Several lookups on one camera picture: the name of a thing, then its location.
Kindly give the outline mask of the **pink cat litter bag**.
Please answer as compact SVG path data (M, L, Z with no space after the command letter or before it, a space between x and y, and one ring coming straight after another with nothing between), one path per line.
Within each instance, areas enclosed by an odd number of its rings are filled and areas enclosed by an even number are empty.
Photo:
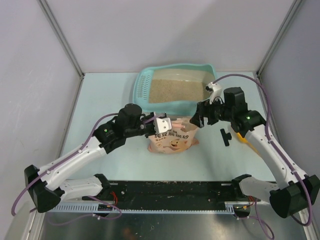
M195 137L198 127L190 123L190 117L177 118L171 121L172 128L164 133L148 137L148 151L151 153L181 153L199 144Z

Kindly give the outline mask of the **black t-shaped plastic part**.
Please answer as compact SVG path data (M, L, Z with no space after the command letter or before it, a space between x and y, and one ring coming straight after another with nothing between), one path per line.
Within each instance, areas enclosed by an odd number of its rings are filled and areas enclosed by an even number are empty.
M221 133L224 145L226 147L229 147L230 141L232 140L232 134L230 132L226 132L224 128L220 129L220 133Z

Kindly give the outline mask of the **teal and beige litter box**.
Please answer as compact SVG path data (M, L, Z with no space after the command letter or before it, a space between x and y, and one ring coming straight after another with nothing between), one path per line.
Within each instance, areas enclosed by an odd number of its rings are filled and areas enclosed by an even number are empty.
M206 90L206 85L214 82L217 79L217 74L211 64L191 63L147 67L138 74L133 87L132 102L139 105L143 112L167 113L172 116L190 117L196 112L199 101L181 100L149 103L150 87L152 80L155 79L201 82L205 85Z

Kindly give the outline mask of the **yellow plastic litter scoop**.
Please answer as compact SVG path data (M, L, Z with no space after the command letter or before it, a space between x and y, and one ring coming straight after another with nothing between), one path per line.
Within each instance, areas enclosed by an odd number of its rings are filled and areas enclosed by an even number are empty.
M236 134L238 140L242 143L242 144L246 144L248 147L250 147L258 156L261 156L260 153L256 150L256 148L247 141L246 138L242 137L240 133Z

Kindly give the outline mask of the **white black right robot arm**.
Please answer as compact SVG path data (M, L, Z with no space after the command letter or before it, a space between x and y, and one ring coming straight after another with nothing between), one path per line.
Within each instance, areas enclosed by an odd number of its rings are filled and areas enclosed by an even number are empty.
M259 153L271 171L275 183L262 181L249 174L233 179L231 196L242 201L252 196L270 203L282 218L292 216L312 206L320 189L316 175L309 176L284 151L266 129L266 120L256 110L249 110L245 94L240 87L222 89L218 84L206 86L210 97L198 102L190 123L199 128L219 121L229 122L231 128L246 139Z

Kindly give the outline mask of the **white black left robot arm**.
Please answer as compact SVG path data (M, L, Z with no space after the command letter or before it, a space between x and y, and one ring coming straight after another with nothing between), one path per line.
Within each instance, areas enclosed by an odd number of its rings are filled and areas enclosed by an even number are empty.
M59 203L79 197L105 200L110 196L108 179L98 173L86 179L69 177L92 161L122 147L128 138L157 134L157 121L166 115L145 114L139 105L128 103L117 113L102 116L87 139L74 150L58 159L37 167L24 169L25 189L38 213L46 213Z

